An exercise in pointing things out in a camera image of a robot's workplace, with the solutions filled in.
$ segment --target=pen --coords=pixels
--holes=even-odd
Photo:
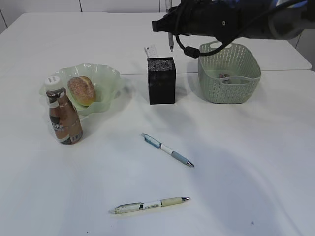
[[[166,12],[169,13],[169,9],[172,7],[172,0],[165,0]],[[168,44],[171,52],[174,50],[174,37],[171,33],[168,33]]]
[[[167,198],[149,203],[129,203],[123,204],[116,207],[114,210],[110,210],[109,213],[112,214],[122,214],[139,210],[148,210],[157,207],[165,207],[169,205],[179,204],[184,201],[189,200],[190,197],[177,197],[177,198]]]
[[[183,164],[190,166],[190,167],[195,167],[191,161],[189,161],[188,159],[184,158],[182,155],[180,155],[178,152],[170,149],[169,147],[165,146],[163,143],[161,143],[160,141],[156,140],[155,138],[151,137],[148,134],[141,134],[142,137],[144,137],[144,140],[155,146],[158,149],[162,149],[163,151],[165,151],[166,153],[170,154],[172,157],[174,157],[175,159],[179,160],[180,162],[182,162]]]

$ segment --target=green bowl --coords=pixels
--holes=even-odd
[[[108,65],[85,63],[63,68],[53,75],[58,75],[61,78],[63,86],[67,90],[68,98],[77,109],[78,114],[83,116],[94,112],[107,111],[116,93],[123,87],[123,80],[120,77],[120,73]],[[88,107],[82,106],[74,100],[67,85],[72,77],[82,75],[89,77],[96,91],[96,102]],[[46,96],[45,86],[42,86],[39,93]]]

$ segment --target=pen tip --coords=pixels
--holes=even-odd
[[[188,161],[186,164],[187,164],[188,166],[190,166],[190,167],[195,167],[195,165],[192,164],[190,161]]]
[[[187,201],[189,199],[190,199],[190,197],[182,197],[182,201]]]

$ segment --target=black pen holder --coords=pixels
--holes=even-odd
[[[173,58],[148,58],[150,105],[175,103],[176,68]]]

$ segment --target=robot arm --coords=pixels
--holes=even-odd
[[[246,26],[258,15],[284,4],[291,7],[265,14]],[[182,0],[152,25],[154,32],[212,36],[223,44],[230,43],[235,36],[292,39],[304,29],[315,29],[315,0]]]

